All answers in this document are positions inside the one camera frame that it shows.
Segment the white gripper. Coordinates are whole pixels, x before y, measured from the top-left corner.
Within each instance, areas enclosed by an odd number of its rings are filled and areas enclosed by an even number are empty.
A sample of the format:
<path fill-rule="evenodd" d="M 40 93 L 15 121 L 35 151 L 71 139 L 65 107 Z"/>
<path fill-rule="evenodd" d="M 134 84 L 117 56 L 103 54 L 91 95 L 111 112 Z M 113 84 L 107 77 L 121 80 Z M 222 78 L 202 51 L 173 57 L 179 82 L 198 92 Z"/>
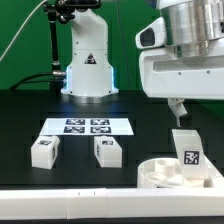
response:
<path fill-rule="evenodd" d="M 184 99 L 224 99 L 224 48 L 220 46 L 205 57 L 185 59 L 177 59 L 168 48 L 146 50 L 139 67 L 144 92 L 148 97 L 169 98 L 178 127 L 187 114 Z"/>

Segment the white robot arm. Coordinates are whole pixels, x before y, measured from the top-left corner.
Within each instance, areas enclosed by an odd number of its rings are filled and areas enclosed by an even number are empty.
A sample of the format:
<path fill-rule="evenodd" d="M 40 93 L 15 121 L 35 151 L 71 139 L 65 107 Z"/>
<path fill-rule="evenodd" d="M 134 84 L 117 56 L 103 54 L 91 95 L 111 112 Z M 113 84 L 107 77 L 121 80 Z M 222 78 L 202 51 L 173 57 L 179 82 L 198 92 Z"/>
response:
<path fill-rule="evenodd" d="M 142 50 L 140 79 L 150 98 L 165 98 L 185 126 L 186 99 L 224 100 L 224 0 L 150 0 L 160 17 L 135 37 Z M 72 21 L 72 61 L 62 92 L 82 102 L 113 94 L 105 21 L 88 4 L 67 1 Z"/>

